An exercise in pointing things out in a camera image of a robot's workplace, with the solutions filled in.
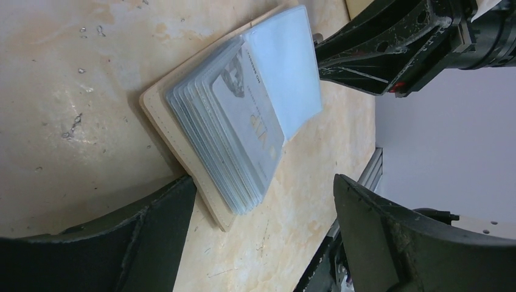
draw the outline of beige card holder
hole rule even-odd
[[[270,16],[296,5],[298,5],[297,0],[289,1],[223,36],[179,65],[176,69],[172,70],[172,72],[168,73],[140,96],[140,105],[145,114],[150,119],[159,135],[165,140],[174,156],[193,178],[197,186],[197,191],[206,203],[215,222],[217,222],[220,229],[224,232],[229,231],[231,228],[235,220],[235,215],[229,209],[203,163],[195,153],[194,148],[192,148],[190,142],[187,140],[174,113],[165,100],[165,93],[175,83],[181,81],[186,74],[195,69],[219,45]]]

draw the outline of beige tabletop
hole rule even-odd
[[[342,0],[300,1],[313,32]],[[277,1],[3,1],[0,235],[56,233],[184,174],[138,98]],[[374,99],[321,83],[324,111],[290,141],[263,204],[221,232],[198,197],[175,291],[291,291],[335,219],[334,173],[374,151]]]

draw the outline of marble surface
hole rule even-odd
[[[347,22],[343,1],[300,2],[313,32],[328,37]],[[0,4],[0,235],[56,233],[182,175],[139,96],[277,4]],[[357,179],[374,151],[374,99],[321,86],[324,111],[286,146],[262,205],[223,233],[197,198],[175,291],[291,291],[297,284],[336,216],[333,174]]]

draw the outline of stack of cards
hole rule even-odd
[[[293,34],[297,52],[271,42],[285,33]],[[287,10],[225,42],[167,91],[181,128],[235,214],[263,201],[286,141],[322,109],[311,35],[305,7]],[[271,66],[278,58],[283,64],[275,66],[293,66],[289,75]],[[281,86],[292,82],[301,84]]]

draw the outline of white wall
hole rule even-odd
[[[376,102],[380,195],[516,222],[516,68],[449,69],[405,99]]]

